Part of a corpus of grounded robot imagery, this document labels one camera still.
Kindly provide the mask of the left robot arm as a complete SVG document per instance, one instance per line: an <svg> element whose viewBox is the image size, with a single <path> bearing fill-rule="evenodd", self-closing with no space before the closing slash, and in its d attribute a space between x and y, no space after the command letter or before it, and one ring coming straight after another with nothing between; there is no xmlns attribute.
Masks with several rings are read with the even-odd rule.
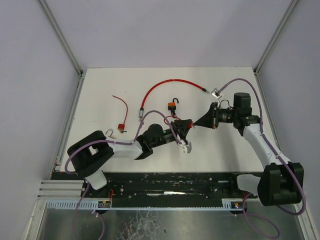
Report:
<svg viewBox="0 0 320 240"><path fill-rule="evenodd" d="M174 141L179 141L184 153L190 153L192 147L187 134L192 126L191 119L174 120L166 130L159 124L152 124L134 143L112 140L97 130L69 147L65 170L71 162L79 178L86 180L94 190L100 190L107 185L102 166L109 159L143 160L153 154L154 148Z"/></svg>

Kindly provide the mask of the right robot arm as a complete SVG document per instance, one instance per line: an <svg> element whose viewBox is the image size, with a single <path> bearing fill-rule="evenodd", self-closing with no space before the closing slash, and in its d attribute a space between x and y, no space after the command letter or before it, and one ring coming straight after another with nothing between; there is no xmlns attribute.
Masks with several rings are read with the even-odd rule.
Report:
<svg viewBox="0 0 320 240"><path fill-rule="evenodd" d="M236 178L237 187L257 196L264 206L306 203L303 192L304 168L291 162L272 143L263 129L261 118L252 114L251 96L237 92L233 106L221 108L211 103L208 112L194 125L216 129L220 123L233 124L239 134L251 145L262 166L260 177L241 174Z"/></svg>

